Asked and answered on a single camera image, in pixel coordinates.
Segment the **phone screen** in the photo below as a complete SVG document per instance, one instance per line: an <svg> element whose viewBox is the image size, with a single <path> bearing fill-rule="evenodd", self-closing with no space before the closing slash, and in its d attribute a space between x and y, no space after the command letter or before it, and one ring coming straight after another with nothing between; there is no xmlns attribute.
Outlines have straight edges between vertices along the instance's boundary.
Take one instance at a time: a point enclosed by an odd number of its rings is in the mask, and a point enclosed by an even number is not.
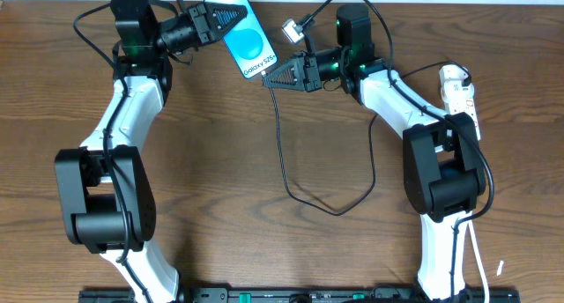
<svg viewBox="0 0 564 303"><path fill-rule="evenodd" d="M218 4L240 4L247 7L247 17L223 37L227 49L229 49L245 78L252 78L276 63L278 58L258 22L255 12L250 7L249 0L204 1Z"/></svg>

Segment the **white cable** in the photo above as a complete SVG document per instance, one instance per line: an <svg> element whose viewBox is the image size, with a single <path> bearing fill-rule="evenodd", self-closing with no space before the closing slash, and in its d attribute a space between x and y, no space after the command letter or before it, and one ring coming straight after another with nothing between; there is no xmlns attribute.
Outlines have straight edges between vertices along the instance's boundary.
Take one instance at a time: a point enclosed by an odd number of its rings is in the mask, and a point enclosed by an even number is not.
<svg viewBox="0 0 564 303"><path fill-rule="evenodd" d="M476 239L476 232L474 232L474 224L472 223L472 221L468 223L468 229L470 230L470 239L472 241L472 249L474 249L474 255L476 256L476 264L478 265L479 276L482 279L482 287L484 288L484 303L489 303L490 289L487 285L486 272L484 271L482 258L479 256L478 240Z"/></svg>

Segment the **blue circle on phone screen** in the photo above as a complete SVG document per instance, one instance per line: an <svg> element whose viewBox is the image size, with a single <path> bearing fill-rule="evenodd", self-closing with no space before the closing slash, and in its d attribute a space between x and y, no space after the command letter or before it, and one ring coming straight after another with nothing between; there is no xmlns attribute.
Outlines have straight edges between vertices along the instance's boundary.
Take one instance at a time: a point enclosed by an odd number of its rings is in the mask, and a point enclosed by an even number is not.
<svg viewBox="0 0 564 303"><path fill-rule="evenodd" d="M253 29L235 30L231 34L233 48L239 57L252 60L263 52L263 38Z"/></svg>

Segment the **table surface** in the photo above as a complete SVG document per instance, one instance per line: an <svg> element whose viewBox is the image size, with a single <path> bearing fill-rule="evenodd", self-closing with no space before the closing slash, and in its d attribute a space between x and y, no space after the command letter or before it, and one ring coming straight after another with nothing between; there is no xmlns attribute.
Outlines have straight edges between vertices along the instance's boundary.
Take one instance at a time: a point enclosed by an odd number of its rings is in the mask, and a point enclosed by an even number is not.
<svg viewBox="0 0 564 303"><path fill-rule="evenodd" d="M114 267L67 240L53 160L93 130L111 98L112 70L73 32L94 2L4 2L0 11L0 301L77 301L86 287L126 285ZM253 4L285 60L279 26L317 4ZM336 46L331 5L316 19L319 49ZM493 169L493 208L476 222L491 285L523 302L564 296L564 7L382 4L407 72L451 58L476 86L480 146ZM159 11L159 17L166 13ZM81 23L109 53L109 11ZM373 36L388 54L377 19ZM441 104L438 70L407 79ZM367 189L372 114L341 90L277 91L291 188L340 209ZM412 283L419 215L402 185L402 143L374 126L374 192L342 218L284 191L268 91L246 80L222 43L174 66L173 90L142 154L158 210L156 240L191 284L372 287ZM484 205L486 197L479 201ZM464 276L480 285L466 241ZM504 261L502 273L496 270Z"/></svg>

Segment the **green connector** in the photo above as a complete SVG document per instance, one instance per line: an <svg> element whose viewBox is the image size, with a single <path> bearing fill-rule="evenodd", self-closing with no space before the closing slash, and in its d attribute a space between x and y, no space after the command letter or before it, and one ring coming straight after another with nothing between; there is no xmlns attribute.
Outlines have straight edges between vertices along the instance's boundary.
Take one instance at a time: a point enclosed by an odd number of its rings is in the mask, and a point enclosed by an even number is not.
<svg viewBox="0 0 564 303"><path fill-rule="evenodd" d="M250 303L250 294L239 294L239 303Z"/></svg>

